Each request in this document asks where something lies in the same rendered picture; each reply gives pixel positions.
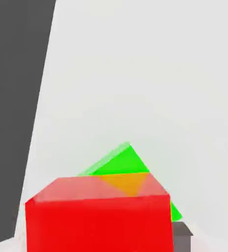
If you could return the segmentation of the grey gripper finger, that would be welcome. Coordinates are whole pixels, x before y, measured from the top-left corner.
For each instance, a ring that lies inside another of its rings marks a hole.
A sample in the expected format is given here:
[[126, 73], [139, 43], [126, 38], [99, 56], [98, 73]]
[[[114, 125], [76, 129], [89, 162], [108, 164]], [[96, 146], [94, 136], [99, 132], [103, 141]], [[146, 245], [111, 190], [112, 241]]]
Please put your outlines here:
[[214, 252], [214, 245], [195, 223], [172, 222], [173, 252]]

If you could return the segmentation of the small red cube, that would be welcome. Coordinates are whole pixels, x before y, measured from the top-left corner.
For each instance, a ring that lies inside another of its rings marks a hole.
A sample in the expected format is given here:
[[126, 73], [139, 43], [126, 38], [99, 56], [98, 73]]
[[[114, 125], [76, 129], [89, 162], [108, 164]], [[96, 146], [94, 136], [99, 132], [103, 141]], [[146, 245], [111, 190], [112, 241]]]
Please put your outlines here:
[[170, 195], [150, 173], [58, 178], [25, 212], [27, 252], [173, 252]]

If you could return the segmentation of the small green cube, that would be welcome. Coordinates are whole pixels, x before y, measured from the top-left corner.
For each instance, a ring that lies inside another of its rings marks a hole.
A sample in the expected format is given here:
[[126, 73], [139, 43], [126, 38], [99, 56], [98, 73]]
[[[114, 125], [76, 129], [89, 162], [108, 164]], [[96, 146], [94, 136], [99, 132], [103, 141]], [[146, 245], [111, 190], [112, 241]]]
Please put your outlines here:
[[166, 234], [181, 221], [171, 197], [129, 144], [122, 144], [76, 176], [71, 210], [88, 229], [150, 227]]

